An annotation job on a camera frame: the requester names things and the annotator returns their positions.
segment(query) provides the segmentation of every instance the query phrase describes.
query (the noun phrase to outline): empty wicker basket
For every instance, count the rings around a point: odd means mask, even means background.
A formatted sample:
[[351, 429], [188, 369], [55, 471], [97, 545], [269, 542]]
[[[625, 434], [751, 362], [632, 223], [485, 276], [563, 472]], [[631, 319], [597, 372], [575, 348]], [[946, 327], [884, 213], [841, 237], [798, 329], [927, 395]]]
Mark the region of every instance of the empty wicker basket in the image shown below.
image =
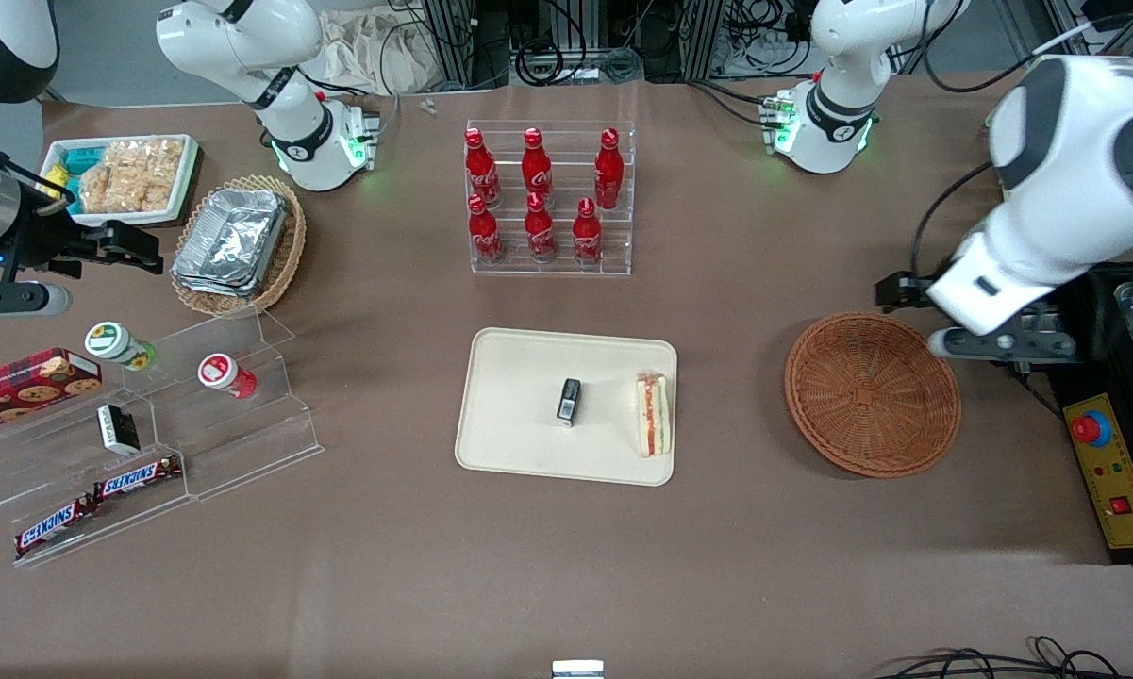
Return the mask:
[[817, 451], [864, 476], [925, 472], [960, 428], [960, 391], [946, 362], [881, 314], [836, 314], [804, 330], [789, 354], [785, 392]]

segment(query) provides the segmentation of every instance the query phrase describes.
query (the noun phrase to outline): cookie box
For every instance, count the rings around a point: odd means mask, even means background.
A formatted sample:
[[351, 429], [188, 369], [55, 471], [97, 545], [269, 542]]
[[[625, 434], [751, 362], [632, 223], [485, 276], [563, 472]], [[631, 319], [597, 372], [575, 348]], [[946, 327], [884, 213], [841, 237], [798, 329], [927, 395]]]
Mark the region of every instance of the cookie box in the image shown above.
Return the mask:
[[109, 220], [135, 224], [135, 227], [177, 220], [185, 207], [185, 200], [188, 196], [189, 186], [195, 176], [196, 158], [198, 158], [199, 150], [195, 138], [191, 138], [188, 134], [153, 134], [140, 135], [140, 137], [60, 138], [58, 142], [50, 143], [48, 151], [45, 151], [45, 160], [42, 162], [39, 176], [45, 177], [45, 172], [49, 172], [50, 168], [59, 163], [62, 160], [62, 155], [73, 148], [104, 148], [104, 146], [109, 146], [113, 142], [147, 142], [152, 137], [173, 138], [173, 141], [185, 143], [185, 150], [181, 152], [181, 160], [177, 170], [177, 179], [172, 183], [172, 193], [168, 198], [168, 207], [163, 211], [148, 212], [79, 212], [79, 214], [70, 215], [70, 219], [75, 223], [84, 224], [84, 227], [100, 227], [100, 224]]
[[0, 366], [0, 424], [100, 387], [100, 366], [67, 349], [11, 362]]

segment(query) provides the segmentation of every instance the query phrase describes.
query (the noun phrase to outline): tabletop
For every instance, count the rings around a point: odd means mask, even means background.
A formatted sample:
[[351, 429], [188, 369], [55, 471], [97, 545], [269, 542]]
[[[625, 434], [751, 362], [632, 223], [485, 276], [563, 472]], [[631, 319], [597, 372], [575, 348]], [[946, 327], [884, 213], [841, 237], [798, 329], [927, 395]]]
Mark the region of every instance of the tabletop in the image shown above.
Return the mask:
[[[1066, 431], [1019, 383], [959, 362], [953, 450], [893, 481], [826, 462], [783, 396], [793, 340], [872, 308], [926, 206], [985, 159], [1002, 94], [894, 78], [871, 143], [829, 177], [769, 158], [755, 127], [684, 86], [433, 95], [436, 116], [403, 100], [376, 171], [298, 193], [307, 247], [273, 313], [298, 336], [290, 379], [325, 452], [40, 568], [11, 567], [0, 521], [0, 677], [536, 677], [597, 657], [614, 678], [868, 678], [946, 646], [1028, 657], [1030, 635], [1133, 673], [1133, 568], [1105, 566]], [[469, 119], [633, 120], [634, 274], [472, 275]], [[191, 134], [198, 196], [282, 177], [242, 104], [44, 104], [44, 120], [48, 138]], [[988, 177], [968, 184], [926, 261], [997, 201]], [[171, 251], [177, 229], [159, 234]], [[202, 319], [167, 275], [86, 266], [67, 285], [61, 317], [0, 321], [0, 362], [78, 347], [105, 317], [144, 339]], [[460, 468], [470, 339], [487, 326], [673, 343], [673, 479]]]

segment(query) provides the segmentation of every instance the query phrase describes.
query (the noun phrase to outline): coca-cola bottle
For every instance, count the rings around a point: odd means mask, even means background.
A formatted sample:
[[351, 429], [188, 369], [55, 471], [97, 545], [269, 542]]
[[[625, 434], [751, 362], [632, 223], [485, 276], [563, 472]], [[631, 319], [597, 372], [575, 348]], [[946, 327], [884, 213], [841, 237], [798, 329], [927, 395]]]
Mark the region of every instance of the coca-cola bottle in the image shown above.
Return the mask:
[[503, 261], [503, 240], [499, 237], [499, 224], [487, 210], [487, 201], [479, 194], [470, 196], [470, 240], [475, 244], [479, 262], [497, 265]]
[[520, 169], [523, 170], [523, 188], [529, 194], [543, 194], [546, 205], [553, 203], [553, 168], [550, 165], [550, 155], [540, 146], [540, 130], [535, 127], [523, 130], [523, 160], [520, 160]]
[[499, 168], [483, 143], [482, 130], [476, 127], [466, 130], [466, 171], [470, 173], [475, 193], [487, 201], [487, 205], [499, 202]]
[[595, 215], [595, 202], [591, 198], [578, 202], [578, 218], [574, 218], [574, 258], [582, 265], [600, 263], [600, 219]]
[[548, 265], [557, 257], [554, 244], [554, 219], [545, 211], [544, 194], [528, 194], [528, 214], [523, 217], [523, 229], [528, 231], [528, 249], [533, 261]]
[[595, 158], [595, 202], [602, 211], [617, 206], [621, 198], [621, 181], [625, 177], [625, 160], [621, 158], [617, 144], [621, 135], [610, 127], [600, 134], [600, 154]]

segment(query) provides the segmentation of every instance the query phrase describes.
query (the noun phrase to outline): acrylic bottle rack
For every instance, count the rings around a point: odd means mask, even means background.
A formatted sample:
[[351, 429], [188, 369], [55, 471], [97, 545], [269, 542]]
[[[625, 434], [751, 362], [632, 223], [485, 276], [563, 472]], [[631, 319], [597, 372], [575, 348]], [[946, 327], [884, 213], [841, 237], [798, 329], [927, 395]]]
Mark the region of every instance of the acrylic bottle rack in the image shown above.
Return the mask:
[[[142, 373], [102, 364], [104, 388], [0, 426], [0, 519], [14, 536], [91, 493], [94, 483], [168, 456], [185, 474], [101, 502], [92, 516], [57, 532], [17, 566], [36, 566], [140, 525], [186, 502], [204, 502], [323, 448], [310, 409], [290, 390], [278, 345], [293, 334], [255, 308], [215, 317], [155, 342], [155, 364]], [[255, 394], [235, 400], [208, 390], [196, 366], [208, 354], [230, 354], [258, 379]], [[96, 408], [113, 404], [135, 421], [143, 451], [134, 457], [101, 444]]]
[[[631, 121], [610, 120], [470, 120], [467, 127], [482, 130], [487, 148], [499, 169], [500, 202], [492, 207], [499, 223], [506, 256], [496, 265], [480, 262], [468, 245], [470, 268], [475, 274], [550, 274], [550, 275], [629, 275], [634, 261], [634, 168], [638, 135]], [[520, 160], [523, 159], [523, 130], [540, 129], [544, 148], [553, 162], [554, 198], [550, 215], [554, 219], [554, 241], [557, 257], [539, 265], [528, 253], [523, 215], [527, 214], [527, 190]], [[602, 254], [598, 266], [583, 266], [574, 260], [574, 237], [571, 228], [578, 215], [578, 202], [583, 196], [595, 198], [595, 156], [600, 151], [600, 133], [614, 127], [621, 135], [621, 155], [625, 171], [621, 198], [612, 211], [597, 211], [602, 228]], [[472, 194], [470, 176], [463, 173], [466, 197]], [[470, 212], [462, 203], [462, 231]]]

